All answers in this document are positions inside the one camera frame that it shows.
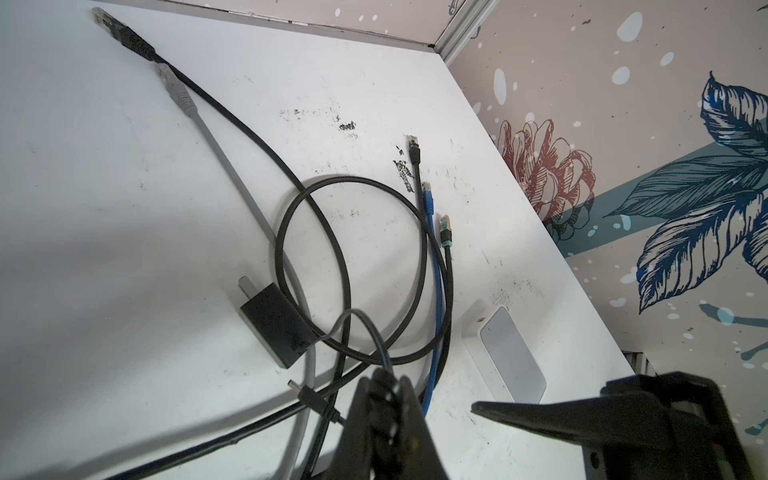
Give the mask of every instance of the blue cable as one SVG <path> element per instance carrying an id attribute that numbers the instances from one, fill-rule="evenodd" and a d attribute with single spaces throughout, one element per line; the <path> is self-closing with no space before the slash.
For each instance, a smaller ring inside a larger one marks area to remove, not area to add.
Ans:
<path id="1" fill-rule="evenodd" d="M 432 215 L 435 213 L 435 205 L 432 201 L 432 188 L 429 182 L 424 182 L 424 206 L 427 223 L 429 224 L 429 230 L 432 235 L 435 234 L 435 226 L 432 223 Z M 437 304 L 435 306 L 435 334 L 440 332 L 440 326 L 442 325 L 442 316 L 444 306 L 442 304 L 442 281 L 440 279 L 440 264 L 437 261 L 437 252 L 432 250 L 432 270 L 435 272 L 435 290 L 437 292 Z M 432 401 L 432 390 L 435 389 L 435 382 L 437 381 L 437 362 L 440 357 L 440 343 L 435 345 L 435 349 L 432 351 L 432 363 L 429 367 L 429 377 L 427 378 L 427 385 L 424 391 L 424 402 L 422 402 L 422 413 L 427 415 L 429 410 L 429 403 Z"/>

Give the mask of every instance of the white tabletop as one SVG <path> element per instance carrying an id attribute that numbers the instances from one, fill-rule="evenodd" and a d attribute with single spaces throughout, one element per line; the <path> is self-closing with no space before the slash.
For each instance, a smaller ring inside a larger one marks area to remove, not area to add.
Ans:
<path id="1" fill-rule="evenodd" d="M 427 418 L 445 468 L 456 480 L 584 477 L 578 447 L 469 413 L 491 399 L 460 333 L 483 306 L 509 308 L 547 379 L 543 402 L 596 396 L 631 371 L 438 55 L 85 1 L 35 4 L 0 6 L 0 478 L 103 478 L 293 401 L 286 382 L 303 376 L 303 362 L 278 368 L 237 314 L 238 278 L 273 281 L 267 241 L 155 66 L 95 25 L 93 5 L 143 35 L 305 182 L 361 175 L 415 201 L 393 162 L 407 162 L 398 149 L 417 136 L 422 178 L 454 236 L 454 335 Z M 277 226 L 296 191 L 197 104 Z M 354 131 L 339 129 L 350 121 Z M 415 221 L 369 187 L 314 197 L 342 244 L 353 305 L 391 332 L 415 279 Z M 328 327 L 339 274 L 308 208 L 286 251 Z M 431 278 L 393 354 L 432 335 Z M 359 325 L 352 344 L 372 348 Z M 318 351 L 327 372 L 335 354 Z M 423 369 L 398 372 L 416 380 Z M 343 412 L 354 385 L 339 397 Z M 290 427 L 159 477 L 269 478 Z"/>

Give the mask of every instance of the power adapter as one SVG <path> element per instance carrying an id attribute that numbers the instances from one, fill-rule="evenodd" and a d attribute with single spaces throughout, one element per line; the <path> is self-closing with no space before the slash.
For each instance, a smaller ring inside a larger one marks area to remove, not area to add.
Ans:
<path id="1" fill-rule="evenodd" d="M 250 295 L 253 284 L 243 277 L 240 288 Z M 277 365 L 290 368 L 318 337 L 296 307 L 271 283 L 240 308 L 240 314 Z"/>

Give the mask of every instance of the flower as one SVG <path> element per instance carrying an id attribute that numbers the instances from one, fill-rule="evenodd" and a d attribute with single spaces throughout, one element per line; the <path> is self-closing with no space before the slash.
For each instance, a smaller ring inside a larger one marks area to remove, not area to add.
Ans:
<path id="1" fill-rule="evenodd" d="M 574 230 L 589 222 L 594 202 L 592 157 L 572 150 L 563 138 L 553 139 L 554 123 L 540 127 L 526 122 L 512 134 L 504 121 L 499 132 L 498 151 L 528 201 L 555 242 L 571 238 Z"/>

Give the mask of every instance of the teal leaf illustration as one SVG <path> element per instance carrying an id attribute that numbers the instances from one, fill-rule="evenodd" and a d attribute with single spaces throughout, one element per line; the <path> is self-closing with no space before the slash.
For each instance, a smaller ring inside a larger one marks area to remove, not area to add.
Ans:
<path id="1" fill-rule="evenodd" d="M 761 216 L 755 230 L 746 236 L 743 255 L 746 262 L 755 267 L 757 274 L 768 280 L 768 215 Z"/>
<path id="2" fill-rule="evenodd" d="M 678 218 L 723 195 L 749 190 L 768 169 L 768 161 L 713 155 L 674 161 L 645 177 L 608 215 Z"/>
<path id="3" fill-rule="evenodd" d="M 640 312 L 712 276 L 755 227 L 765 192 L 746 190 L 670 220 L 645 243 L 637 260 Z"/>
<path id="4" fill-rule="evenodd" d="M 768 156 L 768 97 L 710 80 L 701 93 L 701 117 L 712 138 L 750 157 Z"/>

